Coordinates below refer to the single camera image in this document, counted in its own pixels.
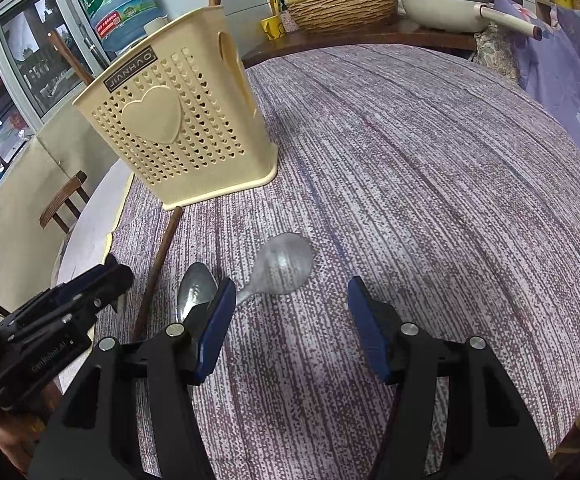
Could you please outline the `left hand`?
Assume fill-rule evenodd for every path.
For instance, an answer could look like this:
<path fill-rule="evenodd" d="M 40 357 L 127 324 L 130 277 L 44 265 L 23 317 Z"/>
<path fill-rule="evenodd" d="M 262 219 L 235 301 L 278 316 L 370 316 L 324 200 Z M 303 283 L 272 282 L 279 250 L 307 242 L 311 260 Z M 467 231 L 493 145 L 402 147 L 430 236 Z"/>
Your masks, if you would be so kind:
<path fill-rule="evenodd" d="M 28 476 L 36 442 L 45 432 L 49 418 L 62 399 L 56 382 L 49 382 L 40 393 L 43 414 L 0 412 L 0 450 L 25 477 Z"/>

